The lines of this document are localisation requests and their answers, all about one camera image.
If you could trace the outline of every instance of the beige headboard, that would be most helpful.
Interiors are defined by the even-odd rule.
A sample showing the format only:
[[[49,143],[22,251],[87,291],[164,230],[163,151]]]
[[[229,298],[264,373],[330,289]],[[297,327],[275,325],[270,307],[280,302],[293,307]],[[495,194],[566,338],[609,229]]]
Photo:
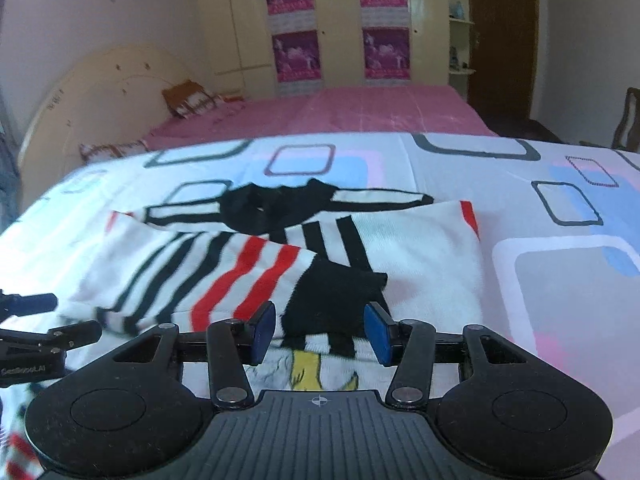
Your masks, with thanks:
[[[191,78],[171,54],[133,45],[91,54],[53,87],[20,148],[24,211],[82,161],[78,144],[130,142],[170,114],[161,91]]]

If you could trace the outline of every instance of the patterned bedspread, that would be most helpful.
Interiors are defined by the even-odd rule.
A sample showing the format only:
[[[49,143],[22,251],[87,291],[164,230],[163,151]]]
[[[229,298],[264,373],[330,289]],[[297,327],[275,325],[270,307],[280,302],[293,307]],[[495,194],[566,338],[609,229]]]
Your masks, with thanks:
[[[609,480],[636,477],[640,155],[634,153],[447,134],[311,134],[149,153],[83,168],[45,193],[0,237],[0,285],[10,293],[54,292],[64,303],[112,210],[211,198],[250,182],[302,186],[310,178],[471,201],[484,265],[482,322],[603,397],[615,423],[599,471]],[[53,313],[4,326],[44,331],[59,321]],[[120,342],[104,336],[70,353],[70,362],[77,366]],[[284,387],[356,384],[357,370],[344,381],[324,380],[322,356],[293,357],[283,375],[277,364],[269,371],[284,377]],[[2,393],[5,431],[24,389]]]

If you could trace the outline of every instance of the pink blanket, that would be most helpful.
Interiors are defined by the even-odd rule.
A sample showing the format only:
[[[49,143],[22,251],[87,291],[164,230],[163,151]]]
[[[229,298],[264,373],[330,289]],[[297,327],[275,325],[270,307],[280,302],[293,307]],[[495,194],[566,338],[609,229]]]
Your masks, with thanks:
[[[449,86],[333,88],[317,94],[236,102],[170,119],[144,140],[152,150],[215,140],[335,132],[437,132],[495,136]]]

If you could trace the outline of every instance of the dark floor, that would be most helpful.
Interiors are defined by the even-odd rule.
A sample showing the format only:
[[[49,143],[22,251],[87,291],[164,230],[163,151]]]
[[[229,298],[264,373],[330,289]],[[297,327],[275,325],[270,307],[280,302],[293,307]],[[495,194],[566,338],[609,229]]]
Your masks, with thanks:
[[[544,140],[562,144],[552,131],[533,119],[515,119],[507,116],[481,116],[489,129],[501,137],[513,139]]]

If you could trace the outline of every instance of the brown door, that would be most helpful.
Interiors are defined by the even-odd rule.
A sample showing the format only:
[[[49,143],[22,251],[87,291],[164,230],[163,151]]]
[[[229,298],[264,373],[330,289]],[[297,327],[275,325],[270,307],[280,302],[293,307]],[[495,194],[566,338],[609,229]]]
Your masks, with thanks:
[[[468,102],[481,116],[529,117],[536,67],[538,0],[471,0]]]

